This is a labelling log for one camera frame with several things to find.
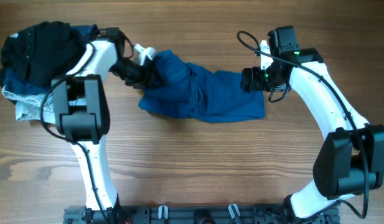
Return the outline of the blue polo shirt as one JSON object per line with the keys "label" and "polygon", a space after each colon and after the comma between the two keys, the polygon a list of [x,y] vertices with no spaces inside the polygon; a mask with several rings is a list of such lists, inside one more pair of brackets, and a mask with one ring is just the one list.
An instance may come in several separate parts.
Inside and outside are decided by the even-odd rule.
{"label": "blue polo shirt", "polygon": [[241,89],[241,73],[211,72],[184,62],[171,50],[154,57],[164,85],[144,88],[139,107],[170,118],[226,123],[265,117],[263,93]]}

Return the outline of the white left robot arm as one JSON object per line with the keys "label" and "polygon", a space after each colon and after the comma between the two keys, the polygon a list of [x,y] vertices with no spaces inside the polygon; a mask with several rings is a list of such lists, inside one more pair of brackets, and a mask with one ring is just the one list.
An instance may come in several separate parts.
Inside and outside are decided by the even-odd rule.
{"label": "white left robot arm", "polygon": [[133,60],[125,57],[130,40],[117,27],[94,30],[84,36],[87,47],[77,65],[62,78],[52,80],[56,138],[71,144],[78,157],[87,193],[83,207],[64,211],[64,223],[130,223],[119,203],[110,177],[106,155],[106,135],[110,112],[103,88],[109,72],[136,89],[163,85],[152,58],[154,49],[131,47]]}

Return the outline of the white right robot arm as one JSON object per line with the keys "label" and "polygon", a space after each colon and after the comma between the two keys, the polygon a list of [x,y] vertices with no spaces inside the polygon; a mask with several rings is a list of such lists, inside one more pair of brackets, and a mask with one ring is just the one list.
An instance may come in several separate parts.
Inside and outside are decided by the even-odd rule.
{"label": "white right robot arm", "polygon": [[253,51],[261,65],[242,71],[242,90],[294,90],[324,138],[312,168],[313,180],[285,198],[283,221],[309,222],[341,203],[364,219],[369,192],[383,183],[384,126],[371,125],[354,110],[316,49],[291,49],[277,56],[270,50]]}

